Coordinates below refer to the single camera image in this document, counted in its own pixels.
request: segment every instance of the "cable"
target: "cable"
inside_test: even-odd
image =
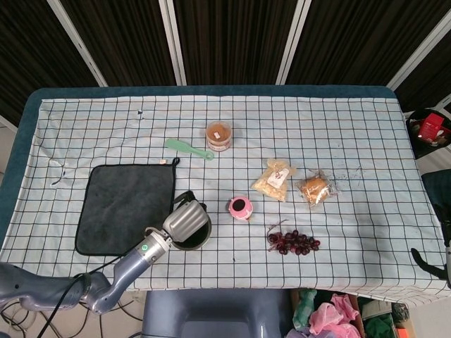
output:
[[[9,309],[10,307],[12,307],[12,306],[14,306],[14,305],[16,305],[16,304],[20,304],[20,302],[19,302],[19,301],[15,301],[14,303],[9,304],[7,307],[5,307],[5,308],[0,312],[0,315],[3,315],[4,312],[5,312],[7,309]]]
[[[100,338],[104,338],[104,329],[101,326],[101,315],[99,316]]]
[[[54,319],[56,312],[58,311],[59,307],[61,306],[61,304],[63,303],[64,298],[66,297],[66,295],[69,293],[70,289],[72,289],[72,287],[75,285],[76,282],[78,282],[79,280],[81,280],[82,278],[86,278],[85,275],[79,275],[78,277],[76,277],[72,283],[68,286],[68,288],[64,291],[63,296],[61,296],[61,298],[59,299],[58,303],[55,306],[55,309],[52,311],[49,319],[47,320],[47,322],[45,323],[44,327],[42,328],[41,332],[37,335],[37,338],[42,338],[42,336],[44,335],[45,331],[47,330],[47,328],[49,327],[51,320]]]
[[[132,315],[131,313],[127,312],[127,311],[124,309],[124,306],[121,305],[121,301],[118,301],[118,306],[119,306],[119,308],[120,308],[122,311],[125,312],[125,314],[129,315],[131,318],[136,319],[136,320],[142,322],[142,319],[141,319],[141,318],[135,317],[135,316]]]
[[[134,248],[135,248],[135,246],[132,246],[131,248],[129,248],[129,249],[124,253],[124,255],[128,254],[128,252],[131,251],[131,250],[133,250]],[[98,268],[96,268],[96,269],[90,271],[89,274],[92,275],[93,273],[95,273],[95,272],[97,272],[97,271],[99,271],[99,270],[105,268],[106,266],[108,266],[108,265],[110,265],[110,264],[116,262],[116,261],[117,261],[118,259],[120,259],[120,258],[121,258],[121,256],[116,257],[115,259],[109,261],[108,263],[105,263],[105,264],[99,266]],[[85,277],[85,274],[80,274],[80,275],[78,275],[77,277],[75,277],[75,279],[72,281],[72,283],[71,283],[71,284],[68,286],[68,288],[64,291],[63,296],[61,296],[61,298],[59,299],[58,303],[57,303],[56,306],[55,306],[55,309],[54,309],[53,312],[51,313],[51,315],[50,315],[49,319],[47,320],[47,322],[45,323],[44,327],[41,329],[41,332],[39,333],[39,335],[37,336],[37,338],[42,338],[42,336],[44,335],[45,331],[46,331],[47,328],[50,326],[51,321],[54,319],[54,317],[55,317],[55,315],[56,315],[56,312],[58,311],[59,307],[60,307],[61,304],[63,303],[64,297],[66,297],[66,295],[69,293],[70,289],[72,289],[72,287],[75,285],[75,283],[78,282],[78,280],[80,280],[80,279],[82,279],[82,278],[86,278],[86,277]]]
[[[128,254],[128,252],[129,252],[131,249],[133,249],[133,248],[128,249],[128,250],[124,253],[124,255]],[[92,275],[93,273],[96,273],[97,271],[99,271],[99,270],[105,268],[106,266],[108,266],[108,265],[110,265],[110,264],[116,262],[116,261],[117,261],[118,259],[120,259],[120,258],[121,258],[121,256],[117,256],[115,259],[112,259],[111,261],[109,261],[109,262],[107,262],[107,263],[105,263],[105,264],[99,266],[98,268],[95,268],[93,271],[90,271],[89,274]]]
[[[41,313],[42,317],[44,317],[45,320],[49,320],[49,319],[47,318],[47,316],[46,316],[42,311],[40,311],[39,313]],[[59,333],[59,331],[58,331],[58,329],[56,329],[56,326],[55,326],[55,325],[53,325],[52,323],[49,323],[49,326],[50,326],[51,330],[54,332],[54,334],[55,334],[58,338],[63,338],[63,335],[62,335],[61,333]]]
[[[132,334],[131,336],[129,336],[128,338],[135,338],[135,337],[140,336],[141,334],[142,334],[142,332],[136,332],[136,333]]]
[[[135,302],[135,301],[129,301],[128,303],[122,305],[122,307],[125,308],[126,306],[129,306],[129,305],[130,305],[131,303],[133,303],[133,302]],[[80,305],[81,305],[83,308],[89,310],[89,308],[88,308],[86,305],[84,305],[84,303],[80,303]],[[121,309],[121,308],[118,306],[117,308],[112,308],[110,311],[108,311],[108,313],[113,312],[113,311],[117,311],[117,310],[120,310],[120,309]]]
[[[32,314],[31,316],[33,317],[33,319],[31,320],[31,323],[28,324],[27,327],[22,326],[25,331],[30,329],[30,327],[32,327],[34,325],[35,321],[36,321],[37,312],[36,311],[31,311],[31,314]]]
[[[5,315],[3,313],[3,311],[0,313],[0,317],[6,322],[6,324],[17,326],[20,329],[20,331],[22,332],[23,338],[27,337],[25,329],[23,327],[21,327],[18,323],[16,323],[12,318],[9,318],[7,315]]]
[[[87,309],[87,311],[86,311],[86,316],[85,316],[85,321],[83,322],[83,325],[82,325],[82,327],[78,330],[78,332],[75,333],[74,335],[68,337],[68,338],[75,338],[76,336],[78,336],[78,335],[83,331],[83,329],[84,329],[85,326],[86,326],[86,322],[87,322],[87,318],[88,318],[89,312],[90,312],[89,309]]]
[[[24,317],[19,323],[17,323],[17,326],[19,326],[20,324],[22,324],[23,322],[25,322],[25,321],[27,320],[29,314],[30,314],[30,312],[27,311],[27,314],[25,315],[25,317]]]

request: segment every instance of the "jar of brown food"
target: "jar of brown food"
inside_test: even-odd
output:
[[[211,150],[224,151],[232,144],[232,128],[222,121],[215,121],[206,126],[206,142]]]

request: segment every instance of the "green cloth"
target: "green cloth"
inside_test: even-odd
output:
[[[296,331],[302,330],[309,322],[309,317],[315,309],[314,299],[317,291],[315,289],[303,289],[299,292],[299,303],[293,315],[293,325]]]
[[[368,338],[395,338],[392,329],[393,320],[390,314],[379,315],[368,319],[365,332]]]

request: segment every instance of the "plastic bag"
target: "plastic bag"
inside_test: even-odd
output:
[[[337,194],[338,192],[335,185],[328,180],[321,170],[308,180],[297,182],[296,187],[307,202],[309,202],[310,206],[315,206],[327,199],[330,195]]]
[[[268,168],[252,185],[252,189],[285,202],[288,189],[287,179],[296,172],[296,168],[290,167],[283,160],[274,158],[268,159],[267,164]]]

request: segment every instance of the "black cloth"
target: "black cloth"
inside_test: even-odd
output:
[[[146,227],[161,229],[173,210],[179,162],[95,167],[75,236],[77,252],[123,256],[144,239]]]

